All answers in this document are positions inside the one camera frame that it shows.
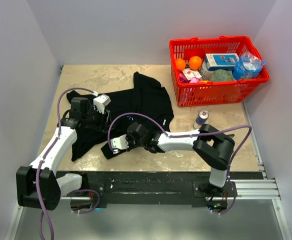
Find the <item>black t-shirt garment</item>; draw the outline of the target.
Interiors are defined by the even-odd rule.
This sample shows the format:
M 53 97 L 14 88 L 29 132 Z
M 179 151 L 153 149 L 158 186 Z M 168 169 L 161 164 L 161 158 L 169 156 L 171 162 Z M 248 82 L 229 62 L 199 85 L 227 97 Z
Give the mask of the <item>black t-shirt garment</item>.
M 162 128 L 170 132 L 170 122 L 174 118 L 170 97 L 166 89 L 154 78 L 135 72 L 133 75 L 132 89 L 104 93 L 109 96 L 111 102 L 107 106 L 110 111 L 110 122 L 116 117 L 125 113 L 139 113 L 150 117 L 159 123 Z M 93 101 L 95 96 L 92 94 L 82 95 L 75 90 L 66 94 L 70 103 L 75 97 L 83 97 Z M 126 134 L 126 130 L 133 122 L 138 122 L 149 130 L 159 130 L 159 128 L 150 120 L 141 116 L 126 115 L 116 121 L 111 130 L 111 138 Z M 71 161 L 84 156 L 93 146 L 106 142 L 107 133 L 89 130 L 77 134 L 77 141 L 72 145 Z M 120 150 L 118 154 L 113 154 L 108 143 L 101 148 L 103 155 L 107 159 L 114 158 L 125 152 Z

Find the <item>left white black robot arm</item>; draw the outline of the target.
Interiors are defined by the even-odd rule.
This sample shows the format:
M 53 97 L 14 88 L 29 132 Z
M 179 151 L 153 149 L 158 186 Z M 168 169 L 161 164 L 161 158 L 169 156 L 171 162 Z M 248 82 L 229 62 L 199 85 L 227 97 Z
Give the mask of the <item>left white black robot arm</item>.
M 17 201 L 20 206 L 39 209 L 45 206 L 54 210 L 60 198 L 71 192 L 84 196 L 89 192 L 89 183 L 80 173 L 67 173 L 56 177 L 57 169 L 67 151 L 77 141 L 78 134 L 86 131 L 106 131 L 110 112 L 106 106 L 111 102 L 107 95 L 89 101 L 74 97 L 55 133 L 42 153 L 29 165 L 16 172 Z

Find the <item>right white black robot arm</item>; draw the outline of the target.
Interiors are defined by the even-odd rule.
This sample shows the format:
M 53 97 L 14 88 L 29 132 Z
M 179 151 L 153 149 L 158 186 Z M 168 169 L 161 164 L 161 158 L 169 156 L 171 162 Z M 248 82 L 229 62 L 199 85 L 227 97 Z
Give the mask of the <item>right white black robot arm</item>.
M 226 180 L 235 141 L 224 133 L 204 124 L 190 132 L 167 134 L 146 129 L 134 122 L 127 129 L 128 149 L 144 148 L 156 154 L 171 151 L 193 151 L 211 167 L 209 183 L 200 185 L 200 191 L 211 196 L 221 196 L 226 191 Z

